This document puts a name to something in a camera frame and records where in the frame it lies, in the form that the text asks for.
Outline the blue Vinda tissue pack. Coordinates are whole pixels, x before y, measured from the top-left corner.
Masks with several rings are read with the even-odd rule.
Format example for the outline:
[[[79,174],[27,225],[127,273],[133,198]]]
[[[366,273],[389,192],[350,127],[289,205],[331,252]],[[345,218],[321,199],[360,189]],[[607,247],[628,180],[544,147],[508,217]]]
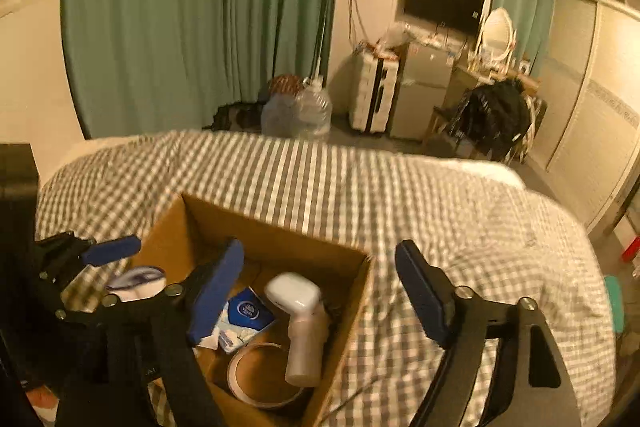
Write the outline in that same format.
[[[213,330],[198,343],[199,348],[222,350],[227,355],[248,345],[276,321],[262,299],[247,287],[231,297]]]

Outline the white bottle with cap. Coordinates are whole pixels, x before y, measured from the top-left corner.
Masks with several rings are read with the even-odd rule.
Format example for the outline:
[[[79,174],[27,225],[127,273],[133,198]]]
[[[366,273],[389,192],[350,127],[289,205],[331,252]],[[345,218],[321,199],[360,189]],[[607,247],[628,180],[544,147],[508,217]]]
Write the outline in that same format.
[[[291,317],[288,323],[288,364],[285,380],[301,388],[318,387],[322,377],[323,350],[329,337],[330,318],[323,303]]]

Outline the white earbuds case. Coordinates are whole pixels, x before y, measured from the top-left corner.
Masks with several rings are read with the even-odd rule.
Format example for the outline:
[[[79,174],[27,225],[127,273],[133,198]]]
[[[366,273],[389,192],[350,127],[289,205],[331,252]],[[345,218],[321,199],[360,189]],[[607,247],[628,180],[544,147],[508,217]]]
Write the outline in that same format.
[[[265,286],[265,295],[276,307],[291,315],[311,313],[321,300],[320,288],[294,272],[273,277]]]

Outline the white rolled socks in box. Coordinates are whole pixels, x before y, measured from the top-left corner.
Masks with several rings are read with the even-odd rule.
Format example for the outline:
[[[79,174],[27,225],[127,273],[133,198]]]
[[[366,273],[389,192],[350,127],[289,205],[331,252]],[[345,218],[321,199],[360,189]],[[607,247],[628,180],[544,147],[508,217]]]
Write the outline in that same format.
[[[111,279],[106,285],[106,290],[109,294],[117,296],[122,303],[129,303],[152,298],[165,286],[164,270],[151,265],[140,265]]]

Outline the tape roll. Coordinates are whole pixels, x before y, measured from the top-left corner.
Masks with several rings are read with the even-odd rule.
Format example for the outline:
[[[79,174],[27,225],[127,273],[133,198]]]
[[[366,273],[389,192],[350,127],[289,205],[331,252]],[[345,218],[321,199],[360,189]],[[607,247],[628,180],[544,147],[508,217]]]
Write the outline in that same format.
[[[285,380],[288,351],[277,343],[252,343],[233,355],[227,381],[232,395],[251,407],[277,410],[293,403],[304,388]]]

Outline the brown cardboard box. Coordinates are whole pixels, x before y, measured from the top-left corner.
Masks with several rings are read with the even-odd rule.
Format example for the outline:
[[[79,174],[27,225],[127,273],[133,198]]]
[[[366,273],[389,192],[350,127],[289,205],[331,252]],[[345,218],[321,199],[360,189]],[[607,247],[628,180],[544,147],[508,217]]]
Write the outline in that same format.
[[[180,196],[132,263],[180,283],[229,245],[242,270],[198,365],[229,426],[318,426],[355,338],[370,261],[357,249]]]

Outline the white louvred wardrobe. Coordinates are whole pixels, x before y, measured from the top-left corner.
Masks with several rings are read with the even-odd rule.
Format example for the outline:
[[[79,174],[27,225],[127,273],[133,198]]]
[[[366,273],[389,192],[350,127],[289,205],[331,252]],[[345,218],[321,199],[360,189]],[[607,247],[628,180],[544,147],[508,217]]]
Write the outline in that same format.
[[[587,230],[639,165],[639,13],[613,0],[554,0],[538,63],[547,103],[528,161]]]

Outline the clear water jug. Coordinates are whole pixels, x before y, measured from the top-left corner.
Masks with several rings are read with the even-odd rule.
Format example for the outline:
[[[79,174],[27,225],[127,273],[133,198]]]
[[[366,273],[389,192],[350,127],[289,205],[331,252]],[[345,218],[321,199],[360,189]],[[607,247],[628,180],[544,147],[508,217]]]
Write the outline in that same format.
[[[305,79],[295,97],[292,135],[296,139],[326,142],[333,106],[321,76]]]
[[[294,96],[283,93],[274,94],[265,104],[260,115],[262,134],[275,138],[292,138],[294,116]]]

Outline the green curtain left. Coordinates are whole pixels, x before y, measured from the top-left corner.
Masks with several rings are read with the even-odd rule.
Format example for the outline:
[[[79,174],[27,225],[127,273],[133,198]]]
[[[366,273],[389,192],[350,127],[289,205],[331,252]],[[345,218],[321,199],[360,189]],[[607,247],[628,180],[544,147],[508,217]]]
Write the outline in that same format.
[[[335,0],[61,0],[82,132],[198,129],[280,75],[324,74]]]

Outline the black backpack on chair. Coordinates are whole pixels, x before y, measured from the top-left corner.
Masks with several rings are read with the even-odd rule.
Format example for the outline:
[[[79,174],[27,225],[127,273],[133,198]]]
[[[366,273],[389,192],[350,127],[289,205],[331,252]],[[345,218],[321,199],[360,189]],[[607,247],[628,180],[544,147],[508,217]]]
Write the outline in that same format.
[[[505,162],[532,123],[524,94],[524,86],[516,79],[483,83],[466,91],[452,110],[448,134],[470,141],[493,161]]]

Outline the brown patterned bag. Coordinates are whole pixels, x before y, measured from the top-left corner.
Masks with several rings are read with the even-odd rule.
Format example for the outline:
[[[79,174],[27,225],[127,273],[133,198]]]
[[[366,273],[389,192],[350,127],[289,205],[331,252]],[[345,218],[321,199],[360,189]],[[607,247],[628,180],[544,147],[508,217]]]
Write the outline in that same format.
[[[268,82],[270,98],[277,94],[295,96],[304,89],[304,80],[297,75],[279,75]]]

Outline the silver mini fridge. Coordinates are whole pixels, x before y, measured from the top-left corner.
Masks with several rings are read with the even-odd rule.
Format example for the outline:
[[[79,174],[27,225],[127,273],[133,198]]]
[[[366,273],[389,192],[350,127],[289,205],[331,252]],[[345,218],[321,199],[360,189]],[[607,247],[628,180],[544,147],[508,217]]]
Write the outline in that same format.
[[[446,50],[407,42],[398,46],[399,72],[388,134],[421,142],[435,106],[441,106],[454,59]]]

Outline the white suitcase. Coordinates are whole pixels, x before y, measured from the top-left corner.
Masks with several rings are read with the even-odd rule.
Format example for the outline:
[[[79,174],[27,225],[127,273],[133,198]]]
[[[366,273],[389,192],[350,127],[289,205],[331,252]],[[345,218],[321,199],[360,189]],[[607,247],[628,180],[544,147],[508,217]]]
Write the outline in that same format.
[[[362,50],[355,56],[349,124],[366,133],[384,133],[396,88],[399,57]]]

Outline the white oval vanity mirror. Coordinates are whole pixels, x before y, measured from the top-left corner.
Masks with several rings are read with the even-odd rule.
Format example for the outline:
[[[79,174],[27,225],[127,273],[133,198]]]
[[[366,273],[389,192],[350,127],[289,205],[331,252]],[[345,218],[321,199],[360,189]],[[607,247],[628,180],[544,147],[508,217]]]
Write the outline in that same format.
[[[516,30],[505,8],[491,10],[480,26],[475,58],[484,66],[508,66],[516,45]]]

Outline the black wall television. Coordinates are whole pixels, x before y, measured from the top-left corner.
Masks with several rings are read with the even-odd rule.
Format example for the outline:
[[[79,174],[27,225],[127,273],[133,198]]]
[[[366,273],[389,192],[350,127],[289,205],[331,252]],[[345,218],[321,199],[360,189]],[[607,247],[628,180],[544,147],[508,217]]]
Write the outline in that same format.
[[[476,37],[484,3],[485,0],[404,0],[404,13]]]

